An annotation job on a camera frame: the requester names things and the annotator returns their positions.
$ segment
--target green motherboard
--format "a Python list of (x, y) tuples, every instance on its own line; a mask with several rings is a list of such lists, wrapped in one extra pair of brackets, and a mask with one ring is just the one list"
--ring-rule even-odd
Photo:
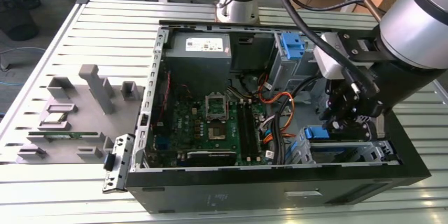
[(190, 152), (234, 152), (236, 153), (236, 163), (234, 165), (263, 165), (266, 163), (260, 153), (260, 138), (258, 130), (259, 116), (264, 114), (263, 104), (244, 104), (247, 111), (252, 113), (254, 124), (250, 130), (250, 137), (256, 140), (258, 156), (244, 155), (242, 146), (242, 120), (243, 105), (238, 102), (223, 103), (208, 101), (210, 113), (224, 113), (227, 110), (227, 120), (207, 120), (206, 101), (190, 101), (176, 103), (174, 108), (172, 125), (170, 134), (155, 136), (155, 147), (150, 152), (152, 166), (180, 167)]

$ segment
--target white label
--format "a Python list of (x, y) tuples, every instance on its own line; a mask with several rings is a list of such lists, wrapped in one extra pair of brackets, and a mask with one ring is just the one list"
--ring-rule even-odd
[(46, 138), (72, 138), (72, 137), (67, 135), (46, 135)]
[(268, 82), (266, 82), (264, 84), (263, 84), (263, 86), (268, 89), (268, 90), (271, 90), (272, 89), (272, 85), (271, 84), (268, 84)]
[(266, 157), (270, 158), (270, 159), (274, 159), (274, 152), (271, 151), (266, 151)]
[(319, 191), (287, 191), (286, 196), (322, 196), (323, 194)]
[(223, 52), (222, 38), (188, 38), (186, 51)]

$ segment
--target gray power supply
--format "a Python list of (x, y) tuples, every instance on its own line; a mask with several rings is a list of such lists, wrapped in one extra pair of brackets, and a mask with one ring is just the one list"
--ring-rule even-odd
[(231, 42), (224, 33), (176, 33), (166, 50), (166, 64), (176, 84), (188, 86), (194, 97), (224, 94), (231, 72)]

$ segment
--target aluminum workbench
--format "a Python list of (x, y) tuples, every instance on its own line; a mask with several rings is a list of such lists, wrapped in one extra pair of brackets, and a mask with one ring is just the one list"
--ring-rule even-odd
[[(300, 12), (312, 27), (372, 28), (372, 17)], [(142, 85), (152, 65), (159, 20), (214, 21), (214, 7), (198, 4), (91, 0), (76, 4), (0, 124), (0, 216), (3, 223), (448, 223), (448, 106), (439, 83), (395, 108), (432, 177), (392, 189), (354, 206), (232, 211), (207, 214), (147, 213), (130, 193), (102, 193), (100, 164), (16, 165), (16, 144), (39, 124), (55, 76), (74, 84), (80, 64), (98, 64), (111, 84)], [(292, 25), (283, 9), (262, 8), (263, 24)]]

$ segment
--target gray floor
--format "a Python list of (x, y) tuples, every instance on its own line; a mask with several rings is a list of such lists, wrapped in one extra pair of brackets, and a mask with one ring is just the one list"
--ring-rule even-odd
[[(42, 6), (31, 11), (34, 19), (40, 27), (39, 35), (28, 41), (15, 42), (11, 41), (3, 33), (0, 33), (0, 52), (12, 47), (47, 48), (64, 22), (67, 14), (71, 11), (75, 1), (76, 0), (42, 0)], [(192, 0), (171, 1), (190, 3)], [(199, 4), (212, 4), (216, 1), (218, 0), (194, 0), (194, 2)], [(259, 5), (266, 7), (282, 7), (279, 0), (259, 0)], [(39, 50), (16, 50), (2, 55), (2, 58), (11, 63), (11, 70), (8, 72), (0, 72), (0, 81), (8, 83), (24, 83), (40, 60), (42, 54), (43, 53)], [(440, 82), (447, 88), (448, 74), (440, 78)], [(8, 111), (20, 88), (20, 86), (7, 86), (0, 84), (0, 113)]]

